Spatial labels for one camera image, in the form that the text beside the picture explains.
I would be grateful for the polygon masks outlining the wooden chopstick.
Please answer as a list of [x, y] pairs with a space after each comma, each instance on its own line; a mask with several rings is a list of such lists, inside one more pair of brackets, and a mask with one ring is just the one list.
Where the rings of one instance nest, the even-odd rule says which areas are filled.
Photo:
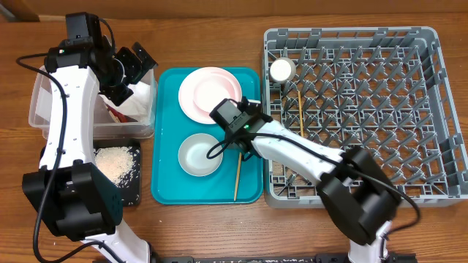
[[298, 90], [298, 114], [299, 114], [299, 125], [300, 125], [300, 135], [304, 136], [303, 130], [303, 108], [302, 108], [302, 101], [301, 101], [301, 91]]
[[235, 177], [235, 189], [234, 189], [234, 197], [233, 201], [237, 201], [237, 196], [238, 196], [238, 185], [239, 185], [239, 180], [240, 180], [240, 173], [241, 173], [241, 163], [242, 163], [242, 153], [240, 152], [238, 154], [238, 165], [237, 165], [237, 171], [236, 171], [236, 177]]

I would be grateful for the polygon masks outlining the white napkin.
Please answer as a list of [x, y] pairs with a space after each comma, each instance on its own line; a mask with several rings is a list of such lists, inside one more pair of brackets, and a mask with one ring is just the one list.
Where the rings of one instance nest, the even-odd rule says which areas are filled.
[[129, 89], [133, 91], [133, 95], [120, 106], [115, 106], [104, 95], [101, 95], [101, 98], [107, 106], [116, 110], [117, 113], [121, 113], [139, 122], [147, 121], [148, 111], [151, 106], [151, 86], [144, 82], [139, 82], [136, 85], [130, 84]]

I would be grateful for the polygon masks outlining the red snack wrapper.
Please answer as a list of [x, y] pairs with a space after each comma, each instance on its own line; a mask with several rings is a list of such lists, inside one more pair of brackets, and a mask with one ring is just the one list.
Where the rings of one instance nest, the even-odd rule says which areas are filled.
[[110, 115], [110, 117], [116, 122], [116, 123], [131, 123], [131, 122], [136, 122], [134, 118], [131, 118], [127, 115], [124, 115], [120, 113], [118, 110], [116, 110], [114, 107], [111, 107], [108, 104], [105, 104], [105, 107]]

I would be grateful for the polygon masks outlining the grey bowl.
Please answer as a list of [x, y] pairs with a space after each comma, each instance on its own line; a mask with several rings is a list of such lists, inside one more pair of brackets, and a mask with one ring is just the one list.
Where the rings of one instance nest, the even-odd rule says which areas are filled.
[[178, 151], [178, 162], [183, 171], [195, 177], [204, 177], [215, 172], [222, 163], [223, 155], [213, 159], [208, 159], [206, 155], [218, 142], [215, 137], [204, 133], [187, 137]]

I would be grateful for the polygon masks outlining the large pink plate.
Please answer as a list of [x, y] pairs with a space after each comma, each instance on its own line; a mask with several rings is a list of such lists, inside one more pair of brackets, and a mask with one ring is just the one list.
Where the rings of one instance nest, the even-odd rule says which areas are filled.
[[182, 111], [187, 117], [201, 124], [215, 124], [209, 113], [202, 111], [194, 103], [195, 84], [203, 77], [210, 75], [221, 75], [233, 81], [238, 87], [238, 95], [235, 101], [240, 101], [242, 97], [241, 85], [237, 78], [226, 69], [219, 67], [203, 67], [190, 73], [182, 82], [178, 92], [178, 100]]

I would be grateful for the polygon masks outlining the white cup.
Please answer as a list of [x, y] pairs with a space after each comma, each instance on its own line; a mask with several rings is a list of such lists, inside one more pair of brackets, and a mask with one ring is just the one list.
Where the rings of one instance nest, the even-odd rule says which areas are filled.
[[270, 66], [270, 77], [275, 83], [286, 83], [294, 78], [296, 65], [289, 58], [278, 58]]

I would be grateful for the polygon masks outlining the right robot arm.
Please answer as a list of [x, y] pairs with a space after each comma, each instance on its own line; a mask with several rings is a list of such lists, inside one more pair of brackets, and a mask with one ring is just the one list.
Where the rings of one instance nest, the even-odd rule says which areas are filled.
[[218, 146], [275, 161], [314, 187], [335, 226], [350, 239], [349, 262], [386, 262], [389, 233], [401, 196], [370, 152], [329, 148], [308, 140], [262, 112], [260, 104], [223, 99], [210, 117], [225, 132]]

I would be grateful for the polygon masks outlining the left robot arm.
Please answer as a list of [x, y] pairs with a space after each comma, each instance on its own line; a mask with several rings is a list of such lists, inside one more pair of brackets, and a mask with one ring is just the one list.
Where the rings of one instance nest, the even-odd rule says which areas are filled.
[[95, 163], [93, 136], [98, 96], [120, 106], [141, 94], [154, 107], [156, 62], [139, 43], [116, 47], [102, 34], [105, 24], [87, 12], [68, 14], [67, 38], [43, 54], [39, 74], [51, 91], [48, 141], [22, 189], [37, 212], [36, 229], [46, 226], [110, 262], [158, 262], [151, 244], [124, 221], [120, 191]]

